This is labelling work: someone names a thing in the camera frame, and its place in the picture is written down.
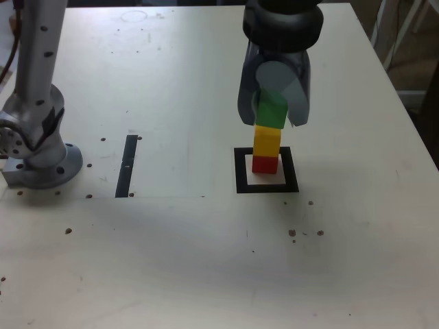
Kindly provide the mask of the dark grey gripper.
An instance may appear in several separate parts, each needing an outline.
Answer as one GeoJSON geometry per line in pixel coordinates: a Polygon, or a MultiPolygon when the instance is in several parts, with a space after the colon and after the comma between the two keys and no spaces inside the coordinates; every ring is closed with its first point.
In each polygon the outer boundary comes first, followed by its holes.
{"type": "Polygon", "coordinates": [[[241,120],[246,125],[254,125],[253,96],[260,88],[259,114],[273,114],[283,122],[281,126],[286,120],[296,127],[307,124],[310,77],[309,56],[304,52],[259,50],[249,42],[237,98],[241,120]]]}

